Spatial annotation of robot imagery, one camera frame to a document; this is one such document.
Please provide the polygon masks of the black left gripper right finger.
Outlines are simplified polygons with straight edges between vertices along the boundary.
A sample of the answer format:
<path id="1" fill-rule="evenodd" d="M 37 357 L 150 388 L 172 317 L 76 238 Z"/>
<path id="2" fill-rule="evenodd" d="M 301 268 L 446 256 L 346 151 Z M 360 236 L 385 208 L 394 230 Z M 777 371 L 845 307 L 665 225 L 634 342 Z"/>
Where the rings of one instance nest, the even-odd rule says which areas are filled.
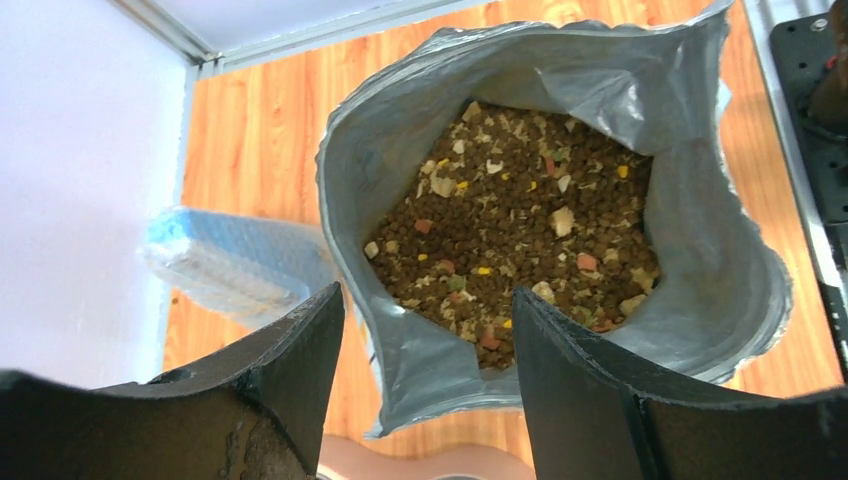
<path id="1" fill-rule="evenodd" d="M 540 479 L 843 479 L 845 388 L 790 399 L 700 381 L 514 291 L 520 393 Z"/>

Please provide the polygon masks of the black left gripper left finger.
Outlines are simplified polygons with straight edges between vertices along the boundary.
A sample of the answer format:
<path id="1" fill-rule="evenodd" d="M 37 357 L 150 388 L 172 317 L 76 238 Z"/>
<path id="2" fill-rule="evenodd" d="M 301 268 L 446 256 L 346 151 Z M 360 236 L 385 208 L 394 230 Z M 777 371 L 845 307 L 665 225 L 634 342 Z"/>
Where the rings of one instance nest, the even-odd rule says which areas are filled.
<path id="1" fill-rule="evenodd" d="M 1 374 L 5 479 L 313 479 L 345 310 L 339 284 L 148 383 Z"/>

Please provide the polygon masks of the cat food bag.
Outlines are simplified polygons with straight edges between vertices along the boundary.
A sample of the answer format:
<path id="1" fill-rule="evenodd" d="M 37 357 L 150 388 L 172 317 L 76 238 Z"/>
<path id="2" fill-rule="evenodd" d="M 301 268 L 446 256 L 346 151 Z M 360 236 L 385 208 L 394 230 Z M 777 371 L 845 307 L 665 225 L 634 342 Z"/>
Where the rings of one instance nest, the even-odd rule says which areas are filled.
<path id="1" fill-rule="evenodd" d="M 521 404 L 515 368 L 480 371 L 470 344 L 389 297 L 363 252 L 469 99 L 570 114 L 653 158 L 645 231 L 662 278 L 613 343 L 721 384 L 780 340 L 791 278 L 742 206 L 718 137 L 729 9 L 716 1 L 650 29 L 594 20 L 444 28 L 330 114 L 316 157 L 319 207 L 382 396 L 369 438 Z"/>

